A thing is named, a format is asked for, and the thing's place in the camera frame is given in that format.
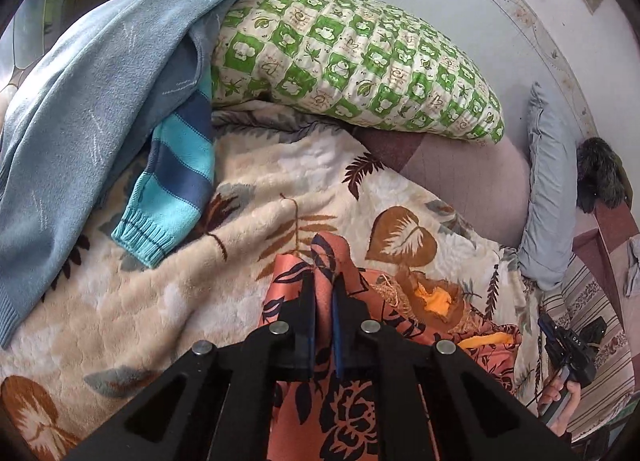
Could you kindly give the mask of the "person right hand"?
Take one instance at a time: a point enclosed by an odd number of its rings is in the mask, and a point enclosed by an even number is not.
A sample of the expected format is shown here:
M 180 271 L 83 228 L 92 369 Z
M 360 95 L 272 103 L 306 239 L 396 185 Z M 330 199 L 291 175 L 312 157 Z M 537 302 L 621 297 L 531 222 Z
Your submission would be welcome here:
M 562 377 L 547 377 L 544 381 L 544 389 L 538 400 L 538 415 L 542 415 L 542 411 L 552 403 L 562 401 L 564 407 L 558 414 L 558 417 L 548 424 L 548 428 L 555 433 L 556 436 L 563 436 L 566 433 L 568 423 L 572 419 L 582 395 L 582 388 L 578 382 L 573 380 L 563 381 Z

